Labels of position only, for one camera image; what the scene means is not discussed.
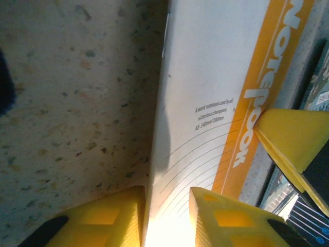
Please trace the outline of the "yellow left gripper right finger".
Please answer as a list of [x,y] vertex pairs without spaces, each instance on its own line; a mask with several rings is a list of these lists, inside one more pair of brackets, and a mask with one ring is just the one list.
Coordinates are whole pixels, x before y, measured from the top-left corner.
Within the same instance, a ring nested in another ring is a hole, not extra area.
[[191,187],[189,215],[195,246],[309,246],[282,217],[255,206]]

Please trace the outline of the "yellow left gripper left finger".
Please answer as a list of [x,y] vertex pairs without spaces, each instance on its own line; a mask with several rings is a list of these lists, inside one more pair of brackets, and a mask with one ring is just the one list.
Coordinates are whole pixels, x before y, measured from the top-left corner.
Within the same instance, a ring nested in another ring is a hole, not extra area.
[[65,210],[20,246],[141,246],[144,186],[132,186]]

